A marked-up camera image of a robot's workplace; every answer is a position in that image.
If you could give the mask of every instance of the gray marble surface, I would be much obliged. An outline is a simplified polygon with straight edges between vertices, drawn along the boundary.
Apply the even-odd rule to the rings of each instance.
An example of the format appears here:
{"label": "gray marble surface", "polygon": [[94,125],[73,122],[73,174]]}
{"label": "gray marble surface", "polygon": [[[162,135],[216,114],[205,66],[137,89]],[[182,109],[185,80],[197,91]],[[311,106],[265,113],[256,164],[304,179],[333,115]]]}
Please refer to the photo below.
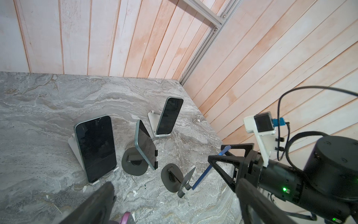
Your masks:
{"label": "gray marble surface", "polygon": [[[134,146],[135,122],[151,133],[147,113],[168,96],[184,104],[172,135],[153,138],[159,167],[130,176],[121,159]],[[112,119],[119,169],[91,186],[67,140],[74,124],[103,114]],[[0,223],[59,223],[106,181],[117,196],[112,220],[130,211],[136,223],[235,223],[238,199],[215,170],[182,199],[160,178],[167,163],[184,174],[196,167],[193,185],[220,145],[176,80],[0,72]]]}

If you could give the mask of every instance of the white 3d printed bracket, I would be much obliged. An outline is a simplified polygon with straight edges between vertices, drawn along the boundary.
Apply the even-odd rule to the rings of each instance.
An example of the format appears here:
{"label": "white 3d printed bracket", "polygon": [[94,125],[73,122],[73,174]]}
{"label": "white 3d printed bracket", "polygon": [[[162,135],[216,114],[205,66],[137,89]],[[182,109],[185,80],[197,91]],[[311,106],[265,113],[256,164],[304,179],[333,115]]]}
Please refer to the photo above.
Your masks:
{"label": "white 3d printed bracket", "polygon": [[166,136],[170,136],[170,134],[156,134],[156,129],[158,127],[158,123],[159,123],[159,119],[160,119],[160,113],[155,112],[154,110],[151,110],[148,113],[148,118],[149,118],[149,123],[150,126],[152,127],[153,130],[153,134],[155,137],[166,137]]}
{"label": "white 3d printed bracket", "polygon": [[267,167],[269,164],[270,153],[275,150],[275,139],[276,139],[276,127],[272,131],[258,132],[256,122],[254,119],[255,115],[247,116],[244,118],[244,125],[247,133],[254,133],[260,153],[263,159],[263,166]]}

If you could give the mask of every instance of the cable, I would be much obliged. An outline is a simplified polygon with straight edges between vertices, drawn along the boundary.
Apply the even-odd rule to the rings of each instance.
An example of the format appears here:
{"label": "cable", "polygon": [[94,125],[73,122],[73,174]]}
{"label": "cable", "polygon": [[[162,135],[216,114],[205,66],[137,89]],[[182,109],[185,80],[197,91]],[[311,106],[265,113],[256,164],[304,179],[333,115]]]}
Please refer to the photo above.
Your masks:
{"label": "cable", "polygon": [[[288,131],[287,141],[286,141],[286,144],[287,144],[287,142],[289,142],[289,140],[290,140],[291,128],[290,128],[290,123],[289,123],[289,122],[286,122],[286,125],[287,125],[287,131]],[[277,160],[278,160],[278,161],[281,161],[282,158],[284,157],[284,154],[285,154],[285,150],[282,152],[282,155],[281,155],[281,157],[280,157],[280,156],[279,156],[279,150],[277,150]]]}
{"label": "cable", "polygon": [[326,133],[324,132],[317,132],[317,131],[310,131],[310,132],[301,132],[301,133],[298,133],[297,135],[293,136],[291,138],[291,140],[289,140],[287,143],[286,143],[286,146],[285,146],[285,154],[286,154],[286,159],[287,159],[287,162],[289,162],[289,164],[295,168],[296,170],[298,171],[301,171],[301,169],[299,169],[297,166],[295,166],[292,161],[290,160],[290,156],[289,156],[289,149],[291,147],[291,145],[298,139],[300,138],[305,138],[305,137],[308,137],[308,136],[315,136],[315,135],[321,135],[323,137],[325,136],[328,136]]}
{"label": "cable", "polygon": [[[358,97],[358,93],[356,92],[352,92],[352,91],[349,91],[349,90],[344,90],[344,89],[340,89],[340,88],[335,88],[335,87],[329,87],[329,86],[303,86],[303,87],[298,87],[298,88],[294,88],[294,89],[291,89],[287,92],[285,92],[284,94],[282,94],[282,96],[280,96],[279,98],[279,103],[277,105],[277,124],[278,124],[278,139],[280,139],[280,104],[281,104],[281,100],[282,98],[289,94],[290,92],[293,92],[293,91],[296,91],[296,90],[302,90],[302,89],[326,89],[326,90],[333,90],[333,91],[338,91],[338,92],[343,92],[343,93],[346,93],[346,94],[350,94],[350,95],[353,95],[353,96],[356,96]],[[280,141],[277,142],[277,149],[280,148]]]}
{"label": "cable", "polygon": [[[270,199],[271,199],[271,202],[274,205],[276,205],[275,201],[272,199],[272,194],[270,195]],[[296,218],[300,218],[300,219],[306,219],[306,220],[310,220],[310,221],[317,221],[317,216],[315,214],[313,214],[313,213],[311,213],[311,216],[309,216],[309,215],[303,215],[303,214],[299,214],[299,213],[292,213],[292,212],[288,212],[288,211],[284,211],[284,210],[281,210],[281,211],[283,211],[286,215],[289,215],[291,217],[296,217]]]}

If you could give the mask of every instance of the round phone stand base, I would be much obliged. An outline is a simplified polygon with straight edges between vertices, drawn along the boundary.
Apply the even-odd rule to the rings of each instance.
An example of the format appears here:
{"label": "round phone stand base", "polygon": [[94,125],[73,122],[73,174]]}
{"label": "round phone stand base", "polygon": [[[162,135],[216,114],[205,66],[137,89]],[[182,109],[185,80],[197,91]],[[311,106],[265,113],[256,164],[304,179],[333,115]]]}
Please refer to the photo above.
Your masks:
{"label": "round phone stand base", "polygon": [[135,147],[127,149],[122,157],[122,168],[124,172],[133,176],[141,176],[148,169],[148,163],[145,160],[127,161],[129,155],[139,154]]}
{"label": "round phone stand base", "polygon": [[171,167],[180,175],[179,179],[182,180],[184,178],[179,167],[174,163],[169,163],[161,170],[161,181],[168,191],[175,193],[178,192],[180,188],[180,182],[168,171]]}

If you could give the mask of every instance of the phone screen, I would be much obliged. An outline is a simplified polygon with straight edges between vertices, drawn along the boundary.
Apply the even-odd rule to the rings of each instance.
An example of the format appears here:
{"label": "phone screen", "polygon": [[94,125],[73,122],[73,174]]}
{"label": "phone screen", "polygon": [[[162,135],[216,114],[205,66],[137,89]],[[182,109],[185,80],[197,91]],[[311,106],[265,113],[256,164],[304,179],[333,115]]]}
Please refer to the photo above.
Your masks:
{"label": "phone screen", "polygon": [[183,99],[170,97],[167,100],[156,134],[170,134],[172,132],[182,105]]}
{"label": "phone screen", "polygon": [[134,143],[137,150],[146,160],[148,165],[152,168],[152,170],[155,170],[154,167],[156,162],[156,156],[155,156],[156,147],[141,120],[137,121]]}
{"label": "phone screen", "polygon": [[117,166],[112,122],[103,116],[78,124],[75,133],[90,183]]}

